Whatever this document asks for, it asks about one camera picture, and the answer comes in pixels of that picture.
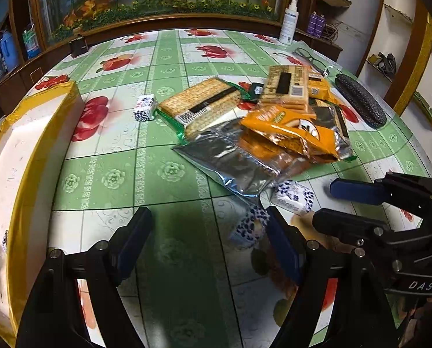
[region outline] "metal bolt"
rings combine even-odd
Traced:
[[[358,247],[355,249],[355,254],[362,258],[364,255],[366,255],[366,252],[364,251],[364,249]]]
[[[395,260],[391,266],[395,272],[400,272],[403,269],[403,263],[401,263],[399,260]]]
[[[108,247],[108,241],[99,241],[95,244],[97,250],[104,250]]]
[[[378,227],[378,226],[376,226],[375,228],[374,228],[374,234],[376,235],[376,236],[382,236],[382,234],[384,233],[384,230],[381,228],[381,227]]]
[[[52,251],[50,252],[50,258],[52,258],[52,259],[56,259],[56,258],[58,258],[62,253],[63,253],[63,252],[62,252],[60,249],[52,250]]]
[[[319,248],[319,242],[312,239],[306,242],[306,246],[308,246],[308,248],[311,250],[317,250]]]

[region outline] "yellow tape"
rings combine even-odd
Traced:
[[[8,245],[6,252],[6,281],[8,288],[9,317],[13,331],[0,323],[0,336],[10,347],[16,344],[17,326],[26,303],[26,255],[27,233],[29,232],[32,208],[37,195],[37,187],[45,166],[47,154],[53,147],[59,129],[63,125],[67,112],[72,107],[79,91],[75,81],[55,85],[23,99],[8,115],[0,126],[0,142],[4,134],[28,111],[68,93],[63,103],[58,107],[47,127],[43,131],[24,171],[8,230]]]

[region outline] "blue plastic jug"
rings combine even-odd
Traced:
[[[16,49],[15,40],[10,32],[5,31],[0,41],[1,52],[5,58],[8,73],[19,65],[18,51]]]

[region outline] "purple bottle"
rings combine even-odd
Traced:
[[[320,17],[319,16],[317,17],[316,26],[314,28],[314,36],[321,38],[325,26],[326,26],[326,19],[324,18],[324,14],[321,14]]]
[[[316,12],[313,12],[310,16],[309,16],[309,23],[308,23],[308,29],[306,30],[306,32],[309,35],[314,35],[314,29],[316,28],[316,23],[317,23],[317,19],[319,18],[319,16],[316,14]]]

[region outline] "table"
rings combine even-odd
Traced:
[[[126,225],[138,206],[149,207],[156,229],[119,294],[150,348],[268,347],[290,290],[272,275],[263,242],[246,251],[230,247],[227,236],[245,206],[171,151],[177,137],[160,118],[135,122],[137,96],[153,93],[163,101],[214,75],[240,85],[263,82],[269,66],[291,63],[285,49],[262,35],[166,30],[101,43],[76,59],[65,58],[48,73],[77,81],[87,102],[81,121],[90,128],[74,136],[66,154],[49,246],[68,254],[85,251]],[[328,194],[338,177],[371,181],[389,170],[432,177],[416,138],[375,97],[388,115],[383,128],[369,128],[357,113],[357,121],[346,121],[358,159],[314,166],[296,180],[314,190],[314,210],[326,207],[378,218],[395,230],[412,229],[421,219],[394,206],[351,203]],[[231,114],[244,113],[237,108]],[[266,195],[261,201],[270,204]],[[292,217],[281,212],[287,221]],[[101,343],[86,284],[80,285],[89,332]],[[323,339],[331,310],[322,312],[314,341]]]

